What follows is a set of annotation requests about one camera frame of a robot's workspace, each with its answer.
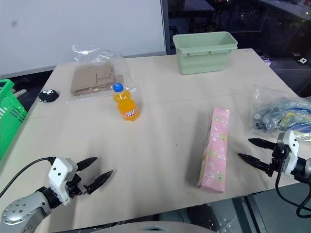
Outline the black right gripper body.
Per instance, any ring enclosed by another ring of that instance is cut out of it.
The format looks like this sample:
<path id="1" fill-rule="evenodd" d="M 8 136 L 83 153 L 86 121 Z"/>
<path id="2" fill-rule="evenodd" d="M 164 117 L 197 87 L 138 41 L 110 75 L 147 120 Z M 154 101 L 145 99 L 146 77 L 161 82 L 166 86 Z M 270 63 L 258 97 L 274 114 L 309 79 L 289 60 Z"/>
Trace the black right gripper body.
<path id="1" fill-rule="evenodd" d="M 267 175 L 272 176 L 274 172 L 281 173 L 283 171 L 283 167 L 285 161 L 290 153 L 290 147 L 288 145 L 280 146 L 277 144 L 275 150 L 272 153 L 272 160 L 269 164 L 273 171 L 268 171 Z"/>

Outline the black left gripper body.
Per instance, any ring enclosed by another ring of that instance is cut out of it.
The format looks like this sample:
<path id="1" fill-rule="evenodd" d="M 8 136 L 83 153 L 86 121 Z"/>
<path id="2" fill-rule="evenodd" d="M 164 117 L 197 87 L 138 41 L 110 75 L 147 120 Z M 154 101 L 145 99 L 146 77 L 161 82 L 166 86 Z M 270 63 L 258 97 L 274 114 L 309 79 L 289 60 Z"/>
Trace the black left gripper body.
<path id="1" fill-rule="evenodd" d="M 78 174 L 75 174 L 73 179 L 66 183 L 67 193 L 70 198 L 75 198 L 76 196 L 87 193 L 87 188 L 81 184 L 81 180 L 81 177 Z"/>

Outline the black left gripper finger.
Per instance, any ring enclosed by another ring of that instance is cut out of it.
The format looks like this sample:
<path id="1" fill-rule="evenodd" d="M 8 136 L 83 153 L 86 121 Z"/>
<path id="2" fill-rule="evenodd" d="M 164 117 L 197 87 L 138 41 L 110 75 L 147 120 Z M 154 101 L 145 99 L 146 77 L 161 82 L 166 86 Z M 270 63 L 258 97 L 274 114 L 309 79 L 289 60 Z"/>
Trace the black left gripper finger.
<path id="1" fill-rule="evenodd" d="M 93 164 L 98 158 L 89 157 L 77 163 L 77 172 L 82 171 Z"/>
<path id="2" fill-rule="evenodd" d="M 94 191 L 99 189 L 110 178 L 112 173 L 113 173 L 113 170 L 108 171 L 108 172 L 102 174 L 101 176 L 99 176 L 98 178 L 96 178 L 94 180 L 94 182 L 91 183 L 90 185 L 86 185 L 86 192 L 88 194 L 92 194 Z"/>

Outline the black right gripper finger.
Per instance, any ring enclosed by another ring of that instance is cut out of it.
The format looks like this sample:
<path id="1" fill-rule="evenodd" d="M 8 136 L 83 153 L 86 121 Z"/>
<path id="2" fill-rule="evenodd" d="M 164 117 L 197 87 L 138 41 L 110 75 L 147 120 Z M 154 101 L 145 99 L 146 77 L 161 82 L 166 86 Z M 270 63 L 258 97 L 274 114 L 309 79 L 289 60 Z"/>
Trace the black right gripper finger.
<path id="1" fill-rule="evenodd" d="M 275 147 L 276 147 L 275 143 L 261 139 L 261 138 L 249 138 L 248 141 L 257 147 L 264 148 L 264 149 L 275 150 Z"/>
<path id="2" fill-rule="evenodd" d="M 242 153 L 238 153 L 238 156 L 244 162 L 246 162 L 247 164 L 249 164 L 250 166 L 252 166 L 256 169 L 259 169 L 261 171 L 273 171 L 269 164 L 262 162 L 260 159 L 254 157 L 254 156 L 242 154 Z"/>

